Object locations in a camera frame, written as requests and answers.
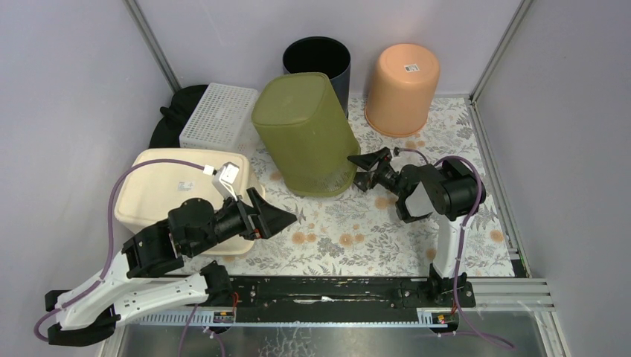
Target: gray floor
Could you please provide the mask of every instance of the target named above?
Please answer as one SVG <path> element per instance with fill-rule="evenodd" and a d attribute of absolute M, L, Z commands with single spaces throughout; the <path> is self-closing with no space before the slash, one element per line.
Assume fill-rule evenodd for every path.
<path fill-rule="evenodd" d="M 468 314 L 483 332 L 512 341 L 516 353 L 477 337 L 438 339 L 427 329 L 410 328 L 276 328 L 233 327 L 221 335 L 227 356 L 545 356 L 536 321 L 527 312 Z M 176 357 L 181 327 L 132 325 L 126 330 L 120 357 Z M 220 356 L 218 341 L 192 327 L 183 356 Z"/>

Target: patterned mat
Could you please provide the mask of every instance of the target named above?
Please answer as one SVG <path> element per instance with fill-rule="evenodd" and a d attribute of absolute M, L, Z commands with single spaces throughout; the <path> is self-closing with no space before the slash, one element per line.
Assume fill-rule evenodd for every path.
<path fill-rule="evenodd" d="M 469 159 L 484 176 L 484 165 L 473 134 L 464 99 L 434 99 L 425 127 L 410 138 L 388 138 L 364 119 L 364 100 L 349 102 L 349 121 L 362 152 L 382 147 L 423 151 L 431 162 L 446 155 Z M 393 161 L 395 170 L 419 164 L 414 153 Z M 426 276 L 436 255 L 438 224 L 430 218 L 405 224 L 394 209 L 396 197 L 382 187 L 363 193 L 352 187 L 329 199 L 301 198 L 290 193 L 272 158 L 261 144 L 252 168 L 266 188 L 266 200 L 293 212 L 298 222 L 252 250 L 236 257 L 198 256 L 181 273 L 193 273 L 217 259 L 229 274 L 249 275 L 369 275 Z M 512 277 L 507 246 L 493 196 L 470 225 L 464 270 L 482 277 Z"/>

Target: upside-down orange bucket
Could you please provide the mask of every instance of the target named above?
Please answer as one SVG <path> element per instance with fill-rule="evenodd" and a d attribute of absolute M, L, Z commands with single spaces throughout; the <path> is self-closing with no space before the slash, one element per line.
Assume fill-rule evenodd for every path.
<path fill-rule="evenodd" d="M 379 56 L 366 103 L 368 123 L 383 135 L 402 138 L 427 122 L 441 66 L 427 48 L 399 44 Z"/>

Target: black bucket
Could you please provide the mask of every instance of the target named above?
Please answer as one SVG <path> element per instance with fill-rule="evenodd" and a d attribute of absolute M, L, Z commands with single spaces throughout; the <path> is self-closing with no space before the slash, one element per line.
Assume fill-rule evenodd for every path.
<path fill-rule="evenodd" d="M 326 74 L 348 118 L 350 52 L 340 41 L 321 36 L 299 39 L 285 50 L 283 71 L 285 74 L 304 72 Z"/>

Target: white enclosure wall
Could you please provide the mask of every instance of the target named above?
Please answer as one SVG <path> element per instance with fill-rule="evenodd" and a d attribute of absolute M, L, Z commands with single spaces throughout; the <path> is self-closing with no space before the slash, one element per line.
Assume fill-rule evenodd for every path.
<path fill-rule="evenodd" d="M 102 268 L 109 191 L 171 92 L 122 1 L 3 1 L 0 33 L 0 355 L 94 356 L 33 325 Z"/>
<path fill-rule="evenodd" d="M 282 74 L 284 49 L 329 36 L 351 55 L 350 93 L 366 91 L 381 51 L 412 42 L 441 62 L 438 94 L 470 93 L 519 0 L 140 0 L 182 86 L 262 89 Z"/>
<path fill-rule="evenodd" d="M 535 1 L 479 101 L 572 355 L 628 356 L 631 1 Z"/>

